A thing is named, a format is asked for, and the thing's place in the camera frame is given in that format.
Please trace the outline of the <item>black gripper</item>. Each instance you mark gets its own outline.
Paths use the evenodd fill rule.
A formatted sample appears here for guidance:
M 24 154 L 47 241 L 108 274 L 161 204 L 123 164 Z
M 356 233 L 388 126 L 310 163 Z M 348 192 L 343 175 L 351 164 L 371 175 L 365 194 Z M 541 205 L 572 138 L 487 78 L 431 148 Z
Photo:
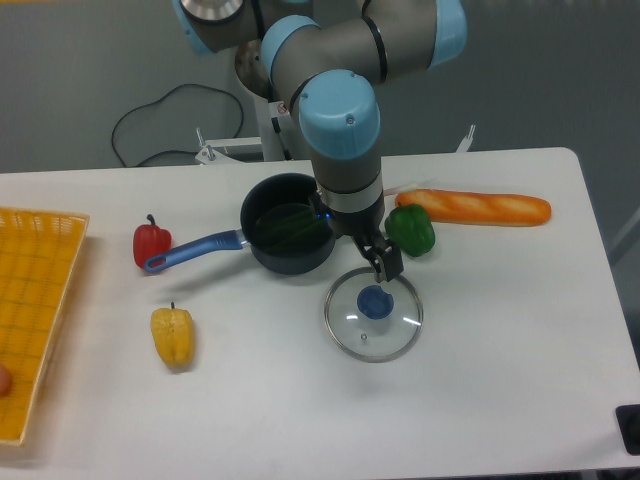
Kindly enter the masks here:
M 384 238 L 380 223 L 384 214 L 384 197 L 378 198 L 364 210 L 344 213 L 331 209 L 321 200 L 320 191 L 308 197 L 314 214 L 326 220 L 337 238 L 349 236 L 374 272 L 377 283 L 390 282 L 404 270 L 402 252 L 390 239 Z

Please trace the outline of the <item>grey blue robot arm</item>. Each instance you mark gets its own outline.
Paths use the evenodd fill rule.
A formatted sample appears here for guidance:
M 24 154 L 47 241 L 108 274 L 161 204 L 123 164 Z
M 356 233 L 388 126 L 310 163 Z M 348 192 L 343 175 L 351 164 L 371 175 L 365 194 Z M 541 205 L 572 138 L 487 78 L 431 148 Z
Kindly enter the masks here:
M 316 200 L 334 232 L 353 239 L 378 281 L 402 273 L 384 213 L 374 88 L 457 57 L 467 41 L 458 1 L 366 1 L 352 20 L 322 27 L 309 1 L 177 1 L 197 50 L 251 41 L 308 146 Z

